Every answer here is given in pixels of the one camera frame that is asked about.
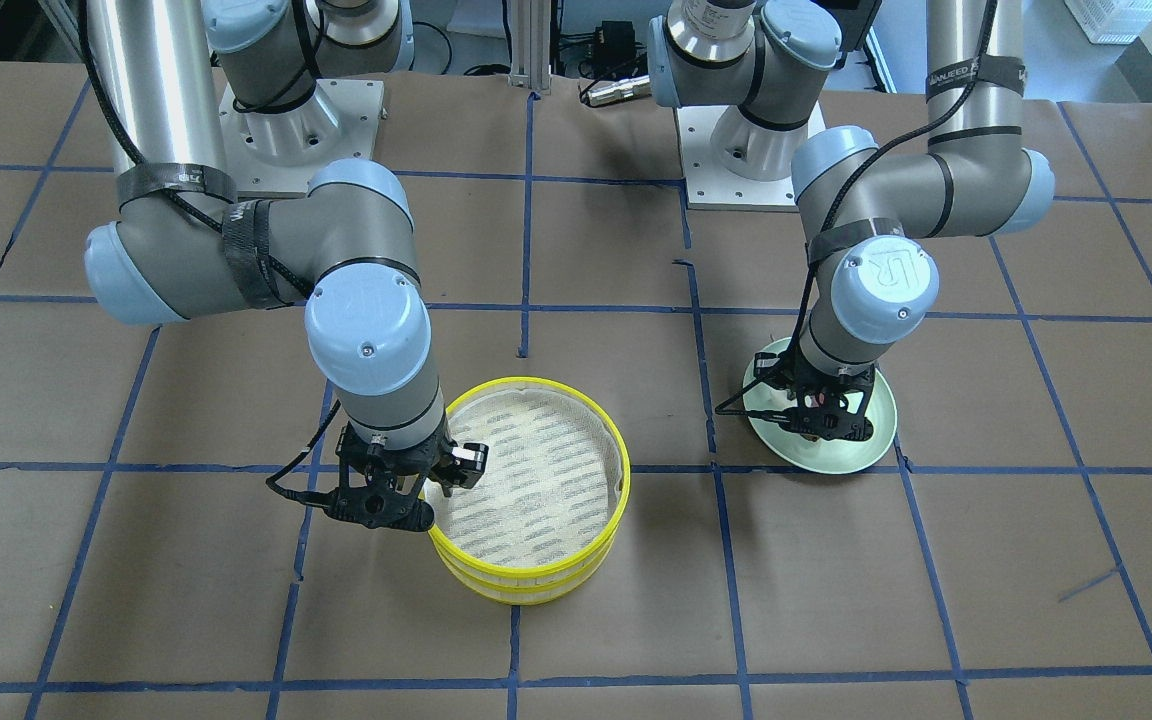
light blue joint cover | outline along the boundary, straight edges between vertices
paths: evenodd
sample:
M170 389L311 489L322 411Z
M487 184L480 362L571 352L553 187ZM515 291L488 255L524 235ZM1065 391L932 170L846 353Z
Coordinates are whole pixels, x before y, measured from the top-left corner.
M394 60L394 67L389 68L389 73L410 69L412 60L416 59L416 29L412 28L412 8L408 0L397 3L397 16L402 18L403 38L402 44L397 46L397 59Z
M416 228L412 220L412 211L407 206L407 192L403 191L403 183L397 182L394 173L374 160L362 158L343 158L333 160L324 165L323 169L314 173L310 179L310 195L314 195L317 188L324 184L344 183L356 187L364 187L372 192L388 197L389 202L397 205L407 215L407 221Z
M202 0L202 24L215 53L251 47L283 18L291 0Z
M162 302L159 293L136 268L136 263L132 263L122 238L118 236L118 223L101 225L88 234L83 266L88 270L88 286L91 286L96 302L100 302L106 313L113 314L120 323L185 323L185 318Z
M818 70L833 69L842 46L842 31L828 10L810 0L768 0L761 16L768 40L804 65Z
M1024 232L1038 225L1043 215L1051 210L1052 200L1056 197L1056 176L1052 173L1051 162L1046 156L1037 150L1023 149L1029 156L1029 188L1025 188L1025 196L1021 197L1020 205L1011 218L998 228L995 234L1009 232Z
M932 256L897 234L881 234L847 251L829 286L833 313L852 338L888 344L923 323L941 290Z
M816 179L839 162L863 150L877 150L878 143L869 130L856 126L839 126L816 132L799 145L790 160L790 177L799 197Z
M429 358L429 311L410 279L378 263L332 270L305 304L310 355L340 389L376 397L404 386Z
M673 85L670 50L664 33L664 17L657 15L647 26L647 75L652 78L652 97L662 108L681 108L679 89Z

ur logo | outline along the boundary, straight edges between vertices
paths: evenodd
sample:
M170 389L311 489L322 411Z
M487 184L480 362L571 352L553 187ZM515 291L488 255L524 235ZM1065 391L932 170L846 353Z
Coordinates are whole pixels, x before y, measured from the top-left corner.
M881 287L915 287L918 270L914 264L914 252L905 249L890 250L874 256L876 279Z

white mounting plate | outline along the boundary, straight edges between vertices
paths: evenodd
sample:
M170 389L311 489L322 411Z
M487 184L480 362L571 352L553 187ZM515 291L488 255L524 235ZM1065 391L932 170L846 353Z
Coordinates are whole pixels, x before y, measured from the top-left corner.
M340 158L371 159L376 150L376 132L384 114L385 83L379 79L320 79L340 111L340 124L346 135L335 145L305 152L296 165L274 165L257 158L248 149L241 129L241 118L233 108L234 93L227 86L220 100L220 136L225 142L225 162L238 197L301 197L310 179L324 165Z
M718 154L710 149L708 136L714 124L727 111L727 105L702 105L679 108L679 151L682 154L682 176L687 179L687 207L695 210L772 210L797 213L794 182L753 181L743 179L723 167ZM820 105L812 108L808 120L808 137L824 129Z

yellow sieve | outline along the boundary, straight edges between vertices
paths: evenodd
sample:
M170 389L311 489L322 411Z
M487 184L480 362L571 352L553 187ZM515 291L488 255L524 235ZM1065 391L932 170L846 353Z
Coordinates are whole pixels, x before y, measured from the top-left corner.
M544 378L480 384L448 406L452 437L490 447L472 491L430 483L430 529L448 570L476 593L547 602L598 570L630 497L616 424L579 391Z

white crate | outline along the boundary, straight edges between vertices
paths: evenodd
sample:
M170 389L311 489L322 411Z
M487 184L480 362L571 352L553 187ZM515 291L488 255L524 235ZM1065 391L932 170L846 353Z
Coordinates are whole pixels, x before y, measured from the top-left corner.
M1064 6L1097 45L1130 45L1152 20L1152 0L1064 0Z

